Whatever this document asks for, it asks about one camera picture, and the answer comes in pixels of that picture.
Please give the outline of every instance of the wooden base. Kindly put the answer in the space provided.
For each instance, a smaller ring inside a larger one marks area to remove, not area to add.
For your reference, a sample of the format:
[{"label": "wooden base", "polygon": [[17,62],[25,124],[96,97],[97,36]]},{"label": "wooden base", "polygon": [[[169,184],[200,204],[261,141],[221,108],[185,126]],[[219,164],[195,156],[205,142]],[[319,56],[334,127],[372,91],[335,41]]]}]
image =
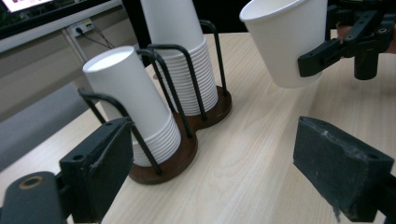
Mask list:
[{"label": "wooden base", "polygon": [[207,120],[202,120],[199,116],[187,116],[186,119],[193,131],[191,138],[187,137],[181,116],[174,112],[173,116],[180,129],[181,142],[177,151],[167,161],[160,163],[163,170],[161,175],[157,175],[152,167],[142,167],[133,165],[129,177],[140,184],[155,185],[166,182],[177,175],[180,175],[192,163],[198,148],[196,132],[198,130],[213,126],[222,121],[231,111],[233,101],[231,94],[223,94],[223,88],[217,86],[219,99],[216,105],[206,111]]}]

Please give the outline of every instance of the black metal cup holder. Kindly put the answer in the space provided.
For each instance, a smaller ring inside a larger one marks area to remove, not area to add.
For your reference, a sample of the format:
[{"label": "black metal cup holder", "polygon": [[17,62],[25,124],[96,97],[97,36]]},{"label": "black metal cup holder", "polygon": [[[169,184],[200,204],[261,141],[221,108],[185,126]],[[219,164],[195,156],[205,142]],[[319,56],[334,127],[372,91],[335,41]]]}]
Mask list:
[{"label": "black metal cup holder", "polygon": [[[200,21],[200,23],[204,26],[208,26],[214,36],[216,42],[216,49],[219,60],[219,72],[221,76],[221,87],[217,87],[218,89],[218,102],[217,104],[210,110],[205,111],[204,104],[202,101],[201,93],[198,87],[198,82],[196,79],[195,71],[192,65],[192,60],[190,54],[181,46],[178,45],[148,45],[147,49],[138,49],[136,52],[142,56],[148,57],[155,73],[160,82],[160,86],[163,90],[164,97],[169,105],[170,110],[172,111],[175,121],[177,123],[178,128],[181,130],[184,128],[185,132],[180,132],[181,134],[181,143],[177,151],[171,158],[167,161],[159,164],[156,162],[152,153],[149,150],[149,147],[145,143],[143,137],[140,135],[140,132],[133,125],[132,133],[134,134],[136,140],[139,145],[142,147],[145,155],[148,157],[148,160],[151,164],[151,167],[141,167],[138,165],[133,165],[130,177],[141,184],[160,184],[165,181],[168,181],[175,176],[181,174],[187,167],[191,164],[192,160],[195,157],[197,148],[198,148],[198,140],[196,138],[195,132],[210,127],[221,120],[223,120],[231,111],[232,108],[232,98],[231,94],[227,91],[226,81],[224,76],[224,68],[222,64],[220,44],[219,44],[219,34],[215,25],[210,21]],[[173,84],[171,75],[169,74],[169,70],[167,65],[162,58],[162,56],[155,51],[155,49],[176,49],[181,51],[186,57],[186,61],[188,63],[188,67],[191,73],[191,80],[195,90],[195,95],[197,97],[197,102],[200,107],[200,115],[199,116],[186,116],[183,110],[183,107],[180,103],[180,100],[177,96],[177,91]],[[161,67],[162,73],[160,72],[157,64]],[[177,112],[174,108],[174,105],[171,102],[171,98],[168,94],[168,91],[165,88],[165,84],[163,79],[166,80],[169,91],[172,94],[175,105],[177,107]],[[130,117],[124,106],[114,97],[102,94],[102,93],[94,93],[84,91],[83,89],[78,89],[79,95],[83,98],[89,108],[92,110],[94,115],[100,120],[101,123],[105,123],[104,117],[100,114],[99,110],[96,108],[94,101],[102,100],[110,103],[115,106],[119,110],[122,116]]]}]

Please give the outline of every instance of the table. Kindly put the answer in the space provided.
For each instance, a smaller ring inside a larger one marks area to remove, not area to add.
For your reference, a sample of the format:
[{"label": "table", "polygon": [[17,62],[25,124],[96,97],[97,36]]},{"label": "table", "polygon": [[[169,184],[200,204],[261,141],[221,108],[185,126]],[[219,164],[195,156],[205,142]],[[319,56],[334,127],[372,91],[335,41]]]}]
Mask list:
[{"label": "table", "polygon": [[[214,38],[206,38],[220,85]],[[231,113],[197,132],[198,152],[181,175],[152,186],[127,177],[103,223],[337,223],[330,205],[292,163],[300,116],[330,122],[396,158],[395,55],[380,56],[372,80],[354,78],[353,59],[342,59],[316,82],[283,89],[270,78],[248,33],[220,34],[220,44]],[[150,67],[148,74],[154,74]],[[0,201],[23,175],[59,172],[58,160],[99,125],[87,111],[8,167],[0,174]],[[383,221],[378,213],[375,223]]]}]

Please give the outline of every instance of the cup rim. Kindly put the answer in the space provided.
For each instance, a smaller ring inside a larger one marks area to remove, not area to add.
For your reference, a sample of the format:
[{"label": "cup rim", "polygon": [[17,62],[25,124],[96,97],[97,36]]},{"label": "cup rim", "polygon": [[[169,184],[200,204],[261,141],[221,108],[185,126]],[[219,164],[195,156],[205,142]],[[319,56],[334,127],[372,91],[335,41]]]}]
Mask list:
[{"label": "cup rim", "polygon": [[[100,68],[97,69],[92,69],[96,64],[98,64],[99,62],[105,60],[106,58],[108,58],[109,56],[115,55],[117,53],[125,53],[125,55],[123,55],[121,57],[121,59],[115,60],[112,63],[107,63],[106,66],[101,66]],[[127,59],[131,54],[134,53],[134,46],[121,46],[121,47],[117,47],[114,49],[110,49],[107,50],[103,53],[100,53],[98,55],[96,55],[95,57],[93,57],[92,59],[90,59],[89,61],[87,61],[84,66],[82,67],[82,71],[85,74],[90,74],[90,73],[96,73],[102,70],[105,70],[109,67],[112,67],[113,65],[120,63],[122,61],[124,61],[125,59]]]},{"label": "cup rim", "polygon": [[163,132],[163,130],[165,130],[166,127],[169,126],[169,123],[171,122],[171,119],[173,118],[173,116],[172,116],[172,112],[171,112],[171,110],[169,109],[169,107],[167,107],[167,111],[168,111],[168,119],[167,119],[167,121],[165,122],[165,124],[161,127],[160,130],[158,130],[158,131],[155,132],[154,134],[152,134],[152,135],[150,135],[150,136],[148,136],[148,137],[146,137],[146,138],[143,138],[143,139],[145,140],[145,142],[150,141],[150,140],[152,140],[153,138],[157,137],[157,135],[158,135],[159,133]]},{"label": "cup rim", "polygon": [[[194,64],[194,62],[200,62],[202,59],[205,59],[205,58],[209,57],[209,56],[206,56],[206,55],[209,55],[208,50],[203,50],[199,54],[191,56],[192,64]],[[166,63],[166,66],[167,66],[168,69],[188,67],[187,60],[186,60],[185,57],[181,57],[181,58],[176,59],[174,61],[166,60],[165,63]]]},{"label": "cup rim", "polygon": [[[209,60],[205,60],[202,62],[199,62],[198,64],[193,66],[195,75],[197,74],[202,74],[203,71],[206,71],[206,69],[208,67],[212,67],[211,66],[211,62]],[[184,68],[179,68],[179,69],[175,69],[175,70],[169,70],[169,74],[171,75],[171,77],[184,77],[184,76],[190,76],[191,75],[191,71],[189,67],[184,67]]]},{"label": "cup rim", "polygon": [[[205,44],[206,44],[206,37],[203,35],[203,41],[199,45],[197,45],[197,47],[195,47],[195,49],[187,50],[187,52],[190,55],[194,54],[195,52],[199,52],[200,49],[204,48]],[[163,59],[166,61],[166,60],[173,60],[173,59],[177,59],[177,58],[185,58],[185,56],[184,56],[184,54],[182,52],[180,52],[178,50],[177,50],[177,52],[178,52],[178,54],[175,54],[175,55],[163,56]]]},{"label": "cup rim", "polygon": [[248,2],[241,10],[239,13],[239,20],[242,22],[258,22],[258,21],[263,21],[263,20],[268,20],[270,18],[273,18],[274,16],[277,16],[279,14],[285,13],[289,10],[291,10],[294,7],[299,6],[300,4],[306,2],[306,1],[315,1],[315,0],[295,0],[289,4],[286,4],[285,6],[272,10],[271,12],[265,13],[263,15],[260,15],[258,17],[252,18],[251,16],[247,16],[247,11],[256,4],[256,2],[259,0],[252,0]]},{"label": "cup rim", "polygon": [[169,130],[168,130],[169,134],[167,134],[166,138],[159,139],[161,142],[156,141],[154,143],[151,143],[150,147],[155,147],[155,148],[148,148],[148,149],[152,150],[153,155],[156,155],[158,154],[158,150],[161,151],[162,148],[169,147],[172,144],[171,140],[174,140],[179,135],[179,133],[177,133],[177,130],[178,130],[177,126],[174,125],[172,122],[172,124],[169,126]]}]

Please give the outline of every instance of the power socket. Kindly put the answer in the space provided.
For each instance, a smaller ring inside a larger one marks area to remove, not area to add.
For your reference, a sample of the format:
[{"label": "power socket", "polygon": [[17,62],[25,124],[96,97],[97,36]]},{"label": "power socket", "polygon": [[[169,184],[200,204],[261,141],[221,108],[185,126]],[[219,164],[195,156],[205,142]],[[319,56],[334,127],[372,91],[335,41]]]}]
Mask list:
[{"label": "power socket", "polygon": [[81,32],[83,34],[85,34],[85,33],[89,32],[90,30],[93,29],[93,24],[92,24],[91,19],[88,18],[88,19],[85,19],[83,21],[79,21],[79,22],[76,22],[76,23],[70,25],[69,28],[70,28],[70,31],[72,32],[72,35],[74,37],[76,37],[76,36],[80,35],[80,33],[77,32],[78,28],[81,30]]}]

